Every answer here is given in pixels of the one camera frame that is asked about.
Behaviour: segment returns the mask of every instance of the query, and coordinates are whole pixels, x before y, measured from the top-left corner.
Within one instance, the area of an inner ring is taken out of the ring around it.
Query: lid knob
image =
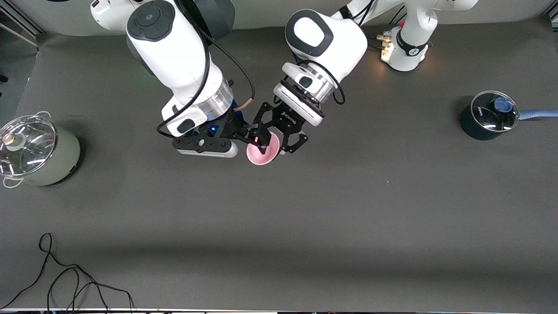
[[[13,143],[15,140],[16,140],[16,137],[13,134],[6,134],[2,138],[2,142],[5,145],[9,145],[9,144]]]

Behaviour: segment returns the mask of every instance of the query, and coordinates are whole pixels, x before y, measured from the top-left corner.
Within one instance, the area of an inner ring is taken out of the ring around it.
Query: pot handle
[[[17,188],[21,183],[23,183],[24,179],[25,178],[11,179],[11,178],[8,178],[8,177],[4,177],[4,180],[2,180],[2,184],[4,184],[5,188],[13,189],[13,188]],[[8,181],[17,181],[17,184],[16,185],[8,185]]]
[[[50,112],[48,111],[39,111],[38,113],[35,114],[35,116],[41,116],[41,115],[48,115],[49,117],[47,119],[50,120],[50,118],[52,118],[52,116],[50,115]]]

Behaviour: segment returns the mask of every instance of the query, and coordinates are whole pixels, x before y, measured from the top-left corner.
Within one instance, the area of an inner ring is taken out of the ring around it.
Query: cooking pot
[[[54,184],[76,167],[79,141],[47,111],[12,120],[0,130],[0,174],[6,188]]]
[[[516,103],[506,94],[486,91],[476,95],[461,112],[465,133],[477,140],[492,140],[513,129],[519,121]]]

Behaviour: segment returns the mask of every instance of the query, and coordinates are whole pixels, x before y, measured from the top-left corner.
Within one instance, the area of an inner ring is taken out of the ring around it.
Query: light
[[[217,135],[217,130],[219,129],[218,125],[211,125],[209,126],[209,132],[208,132],[208,136],[209,137],[214,137]]]
[[[389,61],[391,54],[393,52],[393,43],[390,42],[387,47],[382,50],[382,60]]]
[[[28,161],[27,164],[38,164],[38,163],[42,163],[43,161],[45,161],[46,159],[39,159],[39,160],[33,160],[33,161]]]
[[[422,53],[422,56],[420,57],[420,60],[421,60],[421,61],[424,60],[424,58],[425,58],[425,56],[426,56],[426,51],[427,51],[427,50],[428,50],[428,45],[426,45],[426,46],[424,47],[424,52]]]
[[[34,143],[34,142],[40,140],[41,137],[42,137],[42,136],[37,136],[36,138],[34,138],[34,139],[31,140],[31,143]]]

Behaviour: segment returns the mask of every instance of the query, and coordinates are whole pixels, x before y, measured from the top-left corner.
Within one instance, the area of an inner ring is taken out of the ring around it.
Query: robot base
[[[394,27],[392,30],[385,31],[384,36],[391,36],[395,38],[397,33],[401,28],[399,26]],[[424,60],[425,53],[428,50],[428,45],[420,51],[415,56],[408,56],[404,49],[399,46],[396,40],[392,40],[389,44],[382,50],[381,60],[394,70],[407,72],[414,70],[421,61]]]

